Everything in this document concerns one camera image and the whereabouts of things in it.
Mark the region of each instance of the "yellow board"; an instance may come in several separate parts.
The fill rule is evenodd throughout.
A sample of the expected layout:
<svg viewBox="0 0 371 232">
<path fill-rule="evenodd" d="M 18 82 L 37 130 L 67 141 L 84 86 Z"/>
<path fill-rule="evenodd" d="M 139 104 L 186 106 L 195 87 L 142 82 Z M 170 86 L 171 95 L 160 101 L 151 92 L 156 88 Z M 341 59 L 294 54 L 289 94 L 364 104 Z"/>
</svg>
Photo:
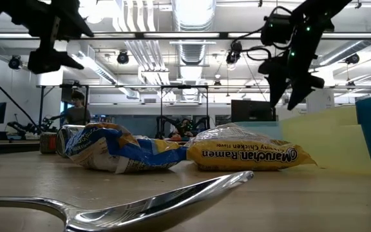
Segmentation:
<svg viewBox="0 0 371 232">
<path fill-rule="evenodd" d="M 371 161 L 355 106 L 281 121 L 283 139 L 298 144 L 321 168 L 371 174 Z"/>
</svg>

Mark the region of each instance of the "spoon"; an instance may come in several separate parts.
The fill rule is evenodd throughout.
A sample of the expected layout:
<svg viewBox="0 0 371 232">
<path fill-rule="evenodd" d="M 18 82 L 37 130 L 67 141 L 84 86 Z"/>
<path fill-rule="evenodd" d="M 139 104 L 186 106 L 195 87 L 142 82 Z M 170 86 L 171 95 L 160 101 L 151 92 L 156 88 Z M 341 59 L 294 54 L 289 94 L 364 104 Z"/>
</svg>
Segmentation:
<svg viewBox="0 0 371 232">
<path fill-rule="evenodd" d="M 252 171 L 224 175 L 106 209 L 82 209 L 40 197 L 0 197 L 0 207 L 50 213 L 64 222 L 64 232 L 165 231 L 215 205 L 253 175 Z"/>
</svg>

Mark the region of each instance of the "wall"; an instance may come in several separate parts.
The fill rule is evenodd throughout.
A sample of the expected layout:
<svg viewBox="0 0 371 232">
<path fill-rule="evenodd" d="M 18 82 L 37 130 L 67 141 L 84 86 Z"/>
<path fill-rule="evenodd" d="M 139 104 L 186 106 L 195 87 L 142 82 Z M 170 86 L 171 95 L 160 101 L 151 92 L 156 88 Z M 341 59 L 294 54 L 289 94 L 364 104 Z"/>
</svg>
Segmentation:
<svg viewBox="0 0 371 232">
<path fill-rule="evenodd" d="M 36 84 L 37 77 L 34 74 L 26 70 L 11 70 L 7 62 L 0 60 L 0 86 L 38 123 L 41 89 L 36 88 Z M 61 94 L 57 90 L 50 92 L 44 100 L 43 116 L 60 113 Z M 7 122 L 15 121 L 15 113 L 19 123 L 30 122 L 1 90 L 0 102 L 7 102 L 5 123 L 0 124 L 0 131 L 5 131 Z"/>
</svg>

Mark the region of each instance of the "ceiling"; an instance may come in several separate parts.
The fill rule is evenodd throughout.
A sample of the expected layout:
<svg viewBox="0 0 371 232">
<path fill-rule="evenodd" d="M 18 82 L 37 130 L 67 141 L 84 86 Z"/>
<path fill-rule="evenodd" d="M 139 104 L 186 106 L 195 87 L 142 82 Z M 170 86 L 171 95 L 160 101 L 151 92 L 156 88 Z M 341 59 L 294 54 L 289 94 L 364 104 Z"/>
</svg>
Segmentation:
<svg viewBox="0 0 371 232">
<path fill-rule="evenodd" d="M 107 4 L 113 0 L 100 0 L 100 4 Z M 371 29 L 371 1 L 361 1 L 362 7 L 355 9 L 351 3 L 343 9 L 335 18 L 333 23 L 337 32 L 370 32 Z M 249 32 L 253 31 L 263 24 L 263 17 L 269 15 L 271 10 L 276 6 L 284 6 L 288 9 L 296 8 L 301 1 L 266 1 L 263 6 L 257 7 L 258 1 L 231 1 L 217 0 L 215 10 L 213 31 L 218 32 Z M 171 2 L 155 0 L 155 6 L 159 8 L 154 11 L 154 22 L 156 29 L 159 31 L 173 31 Z M 100 23 L 89 24 L 94 32 L 114 32 L 112 19 L 107 17 L 112 12 L 104 12 L 106 16 Z M 10 22 L 7 15 L 0 16 L 0 32 L 25 32 L 22 26 L 16 26 Z M 318 55 L 326 55 L 342 44 L 348 41 L 321 41 L 317 49 Z M 159 41 L 160 50 L 169 69 L 169 80 L 175 81 L 179 78 L 178 54 L 176 47 L 169 44 L 169 41 Z M 138 64 L 133 57 L 130 57 L 128 64 L 118 64 L 116 58 L 120 50 L 127 49 L 124 41 L 90 41 L 90 45 L 95 49 L 96 59 L 101 62 L 110 72 L 114 73 L 119 81 L 124 84 L 140 84 L 137 78 Z M 213 84 L 215 75 L 220 74 L 220 80 L 223 85 L 244 85 L 244 84 L 267 84 L 267 81 L 257 72 L 258 65 L 261 62 L 252 61 L 242 57 L 236 65 L 236 69 L 229 71 L 225 61 L 225 55 L 229 49 L 230 41 L 216 41 L 216 44 L 208 46 L 203 68 L 202 83 Z M 243 47 L 261 45 L 259 41 L 244 41 Z M 37 48 L 38 42 L 32 41 L 0 41 L 0 55 L 6 55 L 5 51 L 12 49 Z M 57 43 L 58 50 L 65 50 L 66 43 Z M 360 51 L 360 62 L 356 65 L 349 65 L 348 72 L 346 64 L 336 63 L 322 68 L 320 73 L 333 72 L 334 82 L 336 84 L 345 84 L 347 78 L 353 79 L 371 73 L 371 46 Z M 69 70 L 65 74 L 66 78 L 78 79 L 90 84 L 98 84 L 99 76 L 90 71 Z M 371 85 L 371 79 L 359 83 L 361 85 Z M 361 91 L 361 93 L 370 92 L 370 90 Z"/>
</svg>

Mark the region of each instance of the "table surface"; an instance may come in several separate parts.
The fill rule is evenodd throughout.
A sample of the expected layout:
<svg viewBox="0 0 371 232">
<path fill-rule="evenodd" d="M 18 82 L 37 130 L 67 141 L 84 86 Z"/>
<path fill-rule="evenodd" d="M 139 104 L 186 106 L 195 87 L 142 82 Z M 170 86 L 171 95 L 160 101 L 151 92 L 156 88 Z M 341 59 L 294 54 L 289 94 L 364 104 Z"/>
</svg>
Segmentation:
<svg viewBox="0 0 371 232">
<path fill-rule="evenodd" d="M 86 170 L 57 155 L 0 155 L 0 196 L 48 197 L 84 208 L 105 208 L 217 177 L 192 162 L 170 171 L 116 175 Z M 0 208 L 0 232 L 62 231 L 54 216 Z M 327 169 L 256 172 L 220 203 L 169 232 L 371 231 L 371 176 Z"/>
</svg>

